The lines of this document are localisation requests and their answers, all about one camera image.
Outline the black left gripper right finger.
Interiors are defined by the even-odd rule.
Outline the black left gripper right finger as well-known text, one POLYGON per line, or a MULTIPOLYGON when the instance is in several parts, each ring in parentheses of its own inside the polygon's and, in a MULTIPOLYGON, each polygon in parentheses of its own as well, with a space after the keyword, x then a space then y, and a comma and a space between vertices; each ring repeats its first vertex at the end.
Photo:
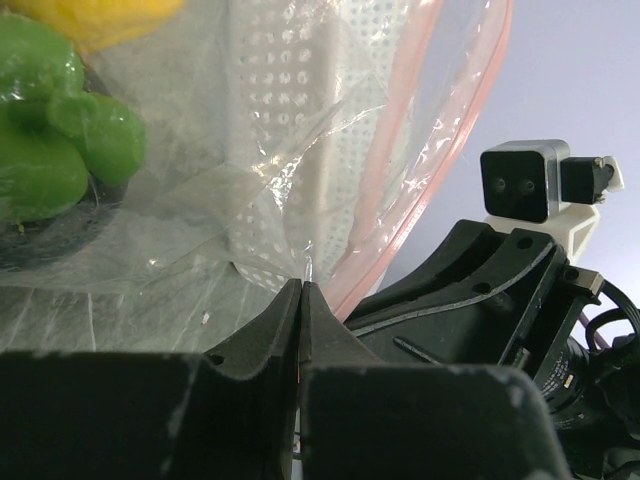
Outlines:
POLYGON ((523 372, 386 363, 309 282, 300 318, 305 478, 569 477, 546 404, 523 372))

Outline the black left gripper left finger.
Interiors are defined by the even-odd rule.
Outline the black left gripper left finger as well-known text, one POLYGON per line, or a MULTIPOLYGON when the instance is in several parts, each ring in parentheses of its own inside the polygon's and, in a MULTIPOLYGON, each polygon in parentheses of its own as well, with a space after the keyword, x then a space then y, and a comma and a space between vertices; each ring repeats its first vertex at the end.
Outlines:
POLYGON ((289 478, 301 294, 204 353, 3 354, 2 477, 289 478))

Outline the clear zip top bag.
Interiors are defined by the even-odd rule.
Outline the clear zip top bag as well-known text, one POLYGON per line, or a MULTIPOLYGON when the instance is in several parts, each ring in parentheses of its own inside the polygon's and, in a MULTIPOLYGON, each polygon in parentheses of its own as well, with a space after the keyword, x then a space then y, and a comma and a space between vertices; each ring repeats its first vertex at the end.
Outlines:
POLYGON ((290 279, 345 319, 456 159, 509 1, 5 1, 1 349, 202 352, 290 279))

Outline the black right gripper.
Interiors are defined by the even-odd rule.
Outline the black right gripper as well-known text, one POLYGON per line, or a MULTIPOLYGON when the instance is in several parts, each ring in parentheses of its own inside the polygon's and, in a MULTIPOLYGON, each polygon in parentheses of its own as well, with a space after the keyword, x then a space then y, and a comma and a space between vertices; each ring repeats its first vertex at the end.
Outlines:
POLYGON ((549 234, 460 220, 426 261, 363 300, 345 324, 388 362, 513 367, 553 414, 593 415, 604 398, 570 335, 603 286, 549 234))

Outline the yellow lemon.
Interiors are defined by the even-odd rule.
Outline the yellow lemon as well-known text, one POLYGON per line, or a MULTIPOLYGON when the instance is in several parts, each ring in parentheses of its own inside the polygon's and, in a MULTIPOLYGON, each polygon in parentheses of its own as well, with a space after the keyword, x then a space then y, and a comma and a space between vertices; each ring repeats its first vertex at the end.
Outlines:
POLYGON ((183 0, 43 0, 3 1, 59 33, 86 52, 145 36, 184 7, 183 0))

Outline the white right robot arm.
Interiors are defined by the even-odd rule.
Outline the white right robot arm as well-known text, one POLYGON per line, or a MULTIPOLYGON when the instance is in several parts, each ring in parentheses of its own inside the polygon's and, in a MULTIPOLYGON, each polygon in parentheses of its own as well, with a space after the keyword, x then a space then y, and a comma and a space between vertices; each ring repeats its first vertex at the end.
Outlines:
POLYGON ((605 325, 639 325, 638 307, 573 266, 547 233, 457 222, 403 279, 362 300, 347 328, 395 363, 499 365, 545 399, 577 479, 639 475, 639 334, 610 345, 605 325))

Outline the dark purple mangosteen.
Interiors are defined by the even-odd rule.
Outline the dark purple mangosteen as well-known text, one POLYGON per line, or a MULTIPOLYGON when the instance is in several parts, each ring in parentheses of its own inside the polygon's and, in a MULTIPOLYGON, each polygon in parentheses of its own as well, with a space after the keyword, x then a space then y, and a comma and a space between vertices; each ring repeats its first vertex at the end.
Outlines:
POLYGON ((141 118, 70 40, 1 13, 1 268, 57 263, 113 220, 146 156, 141 118))

